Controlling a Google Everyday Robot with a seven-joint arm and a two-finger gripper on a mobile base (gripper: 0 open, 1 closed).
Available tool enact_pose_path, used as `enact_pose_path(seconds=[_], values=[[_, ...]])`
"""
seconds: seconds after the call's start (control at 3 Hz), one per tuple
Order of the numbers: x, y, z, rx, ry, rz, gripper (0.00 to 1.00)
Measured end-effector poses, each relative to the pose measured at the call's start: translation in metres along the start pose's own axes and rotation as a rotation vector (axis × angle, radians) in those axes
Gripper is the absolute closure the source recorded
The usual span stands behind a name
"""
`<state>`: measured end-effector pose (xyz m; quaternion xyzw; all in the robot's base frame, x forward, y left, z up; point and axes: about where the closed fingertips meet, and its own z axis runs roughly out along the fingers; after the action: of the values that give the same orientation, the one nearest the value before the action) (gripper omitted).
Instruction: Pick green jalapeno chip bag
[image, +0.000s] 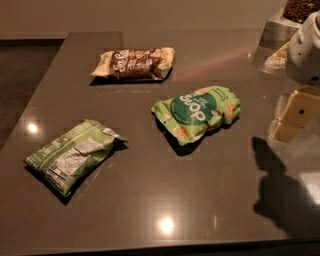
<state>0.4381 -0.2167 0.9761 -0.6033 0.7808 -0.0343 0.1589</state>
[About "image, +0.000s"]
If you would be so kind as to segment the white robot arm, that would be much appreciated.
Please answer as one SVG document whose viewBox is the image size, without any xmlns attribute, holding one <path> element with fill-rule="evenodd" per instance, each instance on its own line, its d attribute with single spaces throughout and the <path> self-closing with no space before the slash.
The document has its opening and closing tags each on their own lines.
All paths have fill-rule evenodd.
<svg viewBox="0 0 320 256">
<path fill-rule="evenodd" d="M 320 112 L 320 12 L 309 15 L 289 42 L 286 72 L 298 86 L 279 97 L 269 134 L 289 142 Z"/>
</svg>

